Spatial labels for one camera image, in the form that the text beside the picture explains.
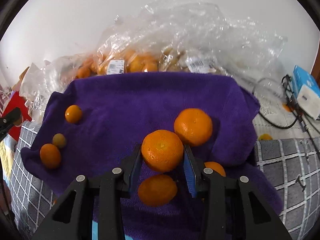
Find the metal screw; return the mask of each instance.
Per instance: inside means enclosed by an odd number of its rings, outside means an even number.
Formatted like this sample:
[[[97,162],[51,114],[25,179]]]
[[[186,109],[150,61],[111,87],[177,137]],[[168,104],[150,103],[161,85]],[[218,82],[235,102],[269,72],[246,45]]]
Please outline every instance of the metal screw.
[[[205,174],[211,174],[211,173],[213,173],[213,169],[211,169],[211,168],[204,168],[204,169],[203,169],[203,172],[204,172]]]
[[[306,160],[307,160],[307,163],[309,164],[310,161],[309,161],[309,156],[308,156],[307,147],[306,147],[306,145],[304,144],[303,141],[300,141],[300,144],[302,145],[302,147],[303,147],[303,149],[304,149],[304,156],[305,156],[305,158],[306,158]]]
[[[243,183],[247,183],[249,181],[249,179],[246,176],[241,176],[240,177],[240,181],[243,182]]]
[[[114,168],[113,170],[112,170],[112,173],[113,174],[119,174],[119,173],[121,173],[121,169],[120,168]]]
[[[299,183],[299,185],[300,185],[301,188],[302,188],[302,192],[306,189],[307,184],[305,184],[305,185],[302,184],[300,174],[298,175],[295,183]]]
[[[85,179],[85,176],[84,176],[84,175],[79,175],[79,176],[76,178],[76,180],[77,180],[78,182],[84,181],[84,179]]]

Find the plaid fabric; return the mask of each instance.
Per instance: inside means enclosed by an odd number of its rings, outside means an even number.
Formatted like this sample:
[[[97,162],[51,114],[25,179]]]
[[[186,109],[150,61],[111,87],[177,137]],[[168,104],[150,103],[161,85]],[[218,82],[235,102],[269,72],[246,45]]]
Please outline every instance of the plaid fabric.
[[[25,239],[32,237],[56,199],[53,191],[42,180],[23,167],[20,150],[31,147],[37,135],[37,129],[29,129],[29,125],[29,122],[22,125],[10,175],[12,211],[16,225]]]
[[[320,147],[319,138],[314,140]],[[303,239],[320,207],[320,161],[313,145],[309,139],[257,141],[255,154],[258,167],[283,199],[280,219],[293,240]]]

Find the black cable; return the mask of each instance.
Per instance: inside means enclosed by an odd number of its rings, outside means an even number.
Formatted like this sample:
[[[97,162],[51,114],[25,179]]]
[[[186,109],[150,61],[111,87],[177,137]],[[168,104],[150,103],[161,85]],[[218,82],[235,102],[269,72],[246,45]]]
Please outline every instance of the black cable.
[[[288,75],[284,76],[284,77],[282,78],[281,82],[283,82],[283,80],[284,80],[285,78],[287,78],[287,80],[288,80],[288,78],[290,78],[290,77],[289,77]],[[257,84],[259,84],[260,82],[262,82],[263,80],[266,80],[266,79],[267,79],[267,78],[261,78],[261,79],[257,82]],[[254,85],[254,87],[253,87],[253,89],[252,89],[252,92],[251,92],[253,96],[254,96],[254,91],[255,91],[255,89],[256,89],[256,85]],[[268,118],[266,118],[266,117],[260,112],[260,110],[259,110],[259,115],[260,115],[266,122],[268,122],[269,124],[271,124],[272,126],[278,128],[278,129],[283,129],[283,130],[284,130],[284,129],[289,129],[289,128],[293,127],[293,126],[295,125],[295,123],[297,122],[298,116],[296,116],[294,112],[292,112],[292,114],[296,117],[296,119],[293,121],[293,123],[290,124],[290,125],[288,125],[288,126],[280,126],[280,125],[275,124],[274,122],[271,122],[271,121],[270,121]]]
[[[298,117],[296,117],[296,119],[293,121],[292,124],[290,124],[290,125],[288,125],[288,126],[279,126],[279,125],[271,122],[270,120],[268,120],[260,111],[259,111],[259,114],[260,114],[260,116],[261,116],[266,122],[268,122],[268,123],[271,124],[272,126],[274,126],[274,127],[276,127],[276,128],[279,128],[279,129],[289,129],[289,128],[291,128],[292,126],[294,126],[295,123],[296,123],[297,120],[298,120]]]

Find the orange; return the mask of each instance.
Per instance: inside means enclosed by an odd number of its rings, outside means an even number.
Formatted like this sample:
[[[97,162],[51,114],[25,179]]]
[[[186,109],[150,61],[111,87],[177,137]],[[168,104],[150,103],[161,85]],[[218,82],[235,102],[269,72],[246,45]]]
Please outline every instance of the orange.
[[[174,132],[184,144],[199,146],[212,135],[212,120],[198,108],[183,110],[174,121]]]
[[[107,56],[110,54],[110,52],[104,51],[102,52],[100,49],[98,49],[97,51],[97,56],[99,58],[100,61],[105,61],[105,59],[107,58]]]
[[[143,68],[141,69],[141,72],[157,72],[158,71],[158,65],[154,62],[146,62]]]
[[[128,66],[128,73],[158,71],[157,60],[149,53],[137,55]]]
[[[158,174],[145,179],[138,188],[142,203],[151,207],[165,205],[177,194],[176,183],[168,175]]]
[[[92,71],[92,73],[96,74],[97,73],[97,68],[98,68],[98,64],[96,62],[93,62],[90,66],[90,70]]]
[[[175,133],[157,130],[144,138],[141,153],[150,169],[167,172],[173,170],[181,162],[183,144]]]
[[[224,168],[216,162],[206,162],[204,163],[204,166],[206,168],[211,168],[214,171],[216,171],[217,173],[219,173],[221,176],[225,177],[226,176],[226,172],[224,171]]]
[[[77,105],[69,106],[64,114],[67,122],[77,123],[82,118],[82,110]]]
[[[59,149],[51,143],[43,145],[40,149],[40,159],[48,169],[56,169],[61,163],[61,154]]]
[[[133,60],[133,58],[135,57],[136,55],[136,52],[133,50],[133,49],[127,49],[127,50],[124,50],[122,52],[123,54],[123,59],[129,63]]]
[[[107,74],[107,67],[109,65],[110,60],[103,62],[102,64],[98,65],[97,67],[97,74],[98,75],[106,75]]]
[[[291,107],[289,107],[287,104],[282,104],[282,107],[286,110],[286,111],[288,111],[288,112],[293,112],[293,109],[291,108]]]
[[[89,66],[83,66],[78,69],[76,78],[87,78],[90,77],[90,74]]]
[[[86,60],[83,61],[82,66],[90,68],[91,64],[93,63],[93,55],[90,55],[86,58]]]
[[[52,144],[58,147],[59,149],[62,149],[66,146],[67,140],[63,134],[57,133],[52,138]]]
[[[264,133],[259,136],[258,140],[273,140],[273,138],[271,137],[271,135]]]

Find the clear plastic bag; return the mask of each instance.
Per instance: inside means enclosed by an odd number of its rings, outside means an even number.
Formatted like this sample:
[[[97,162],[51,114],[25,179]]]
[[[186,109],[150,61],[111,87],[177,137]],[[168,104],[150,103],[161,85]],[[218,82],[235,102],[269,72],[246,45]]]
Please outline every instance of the clear plastic bag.
[[[286,38],[250,18],[225,19],[211,2],[158,0],[135,17],[118,17],[100,41],[94,55],[99,75],[108,73],[111,60],[124,60],[124,73],[215,73],[257,82],[279,80],[283,69],[276,59]]]
[[[51,94],[55,91],[63,93],[75,78],[86,77],[88,74],[83,75],[83,69],[89,68],[92,63],[91,54],[77,54],[60,57],[40,69],[32,64],[23,78],[19,91],[19,95],[28,101],[32,121],[42,123]]]

